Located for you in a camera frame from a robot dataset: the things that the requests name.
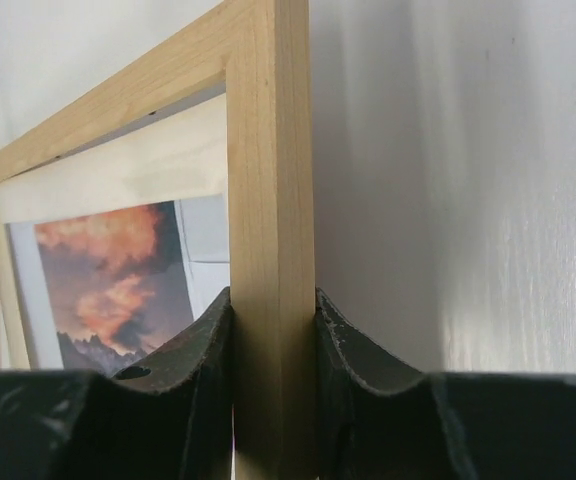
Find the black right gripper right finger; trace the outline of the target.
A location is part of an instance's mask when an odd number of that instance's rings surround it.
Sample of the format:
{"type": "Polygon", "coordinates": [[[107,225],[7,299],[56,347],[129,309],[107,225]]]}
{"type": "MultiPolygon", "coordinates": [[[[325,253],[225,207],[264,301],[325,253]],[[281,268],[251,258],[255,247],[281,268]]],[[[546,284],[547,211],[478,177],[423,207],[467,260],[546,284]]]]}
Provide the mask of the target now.
{"type": "Polygon", "coordinates": [[[419,371],[317,296],[323,479],[576,479],[576,375],[419,371]]]}

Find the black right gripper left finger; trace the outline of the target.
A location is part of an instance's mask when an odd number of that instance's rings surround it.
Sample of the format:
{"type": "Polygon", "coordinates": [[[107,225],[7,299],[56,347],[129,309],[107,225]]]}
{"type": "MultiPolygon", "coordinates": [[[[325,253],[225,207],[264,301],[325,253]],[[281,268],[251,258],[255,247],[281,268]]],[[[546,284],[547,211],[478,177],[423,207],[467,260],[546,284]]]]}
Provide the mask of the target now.
{"type": "Polygon", "coordinates": [[[232,324],[223,290],[114,376],[0,371],[0,479],[229,478],[232,324]]]}

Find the wooden picture frame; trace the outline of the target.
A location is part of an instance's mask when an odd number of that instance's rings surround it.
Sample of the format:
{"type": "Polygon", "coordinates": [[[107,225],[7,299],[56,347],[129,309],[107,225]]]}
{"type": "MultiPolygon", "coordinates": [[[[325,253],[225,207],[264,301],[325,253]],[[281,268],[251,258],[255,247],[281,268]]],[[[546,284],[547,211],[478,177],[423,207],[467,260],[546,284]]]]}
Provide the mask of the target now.
{"type": "MultiPolygon", "coordinates": [[[[76,158],[102,136],[217,83],[225,111],[233,449],[230,477],[316,477],[316,292],[309,7],[224,1],[0,150],[0,187],[91,180],[96,203],[191,183],[200,159],[156,169],[76,158]]],[[[0,371],[28,368],[0,230],[0,371]]]]}

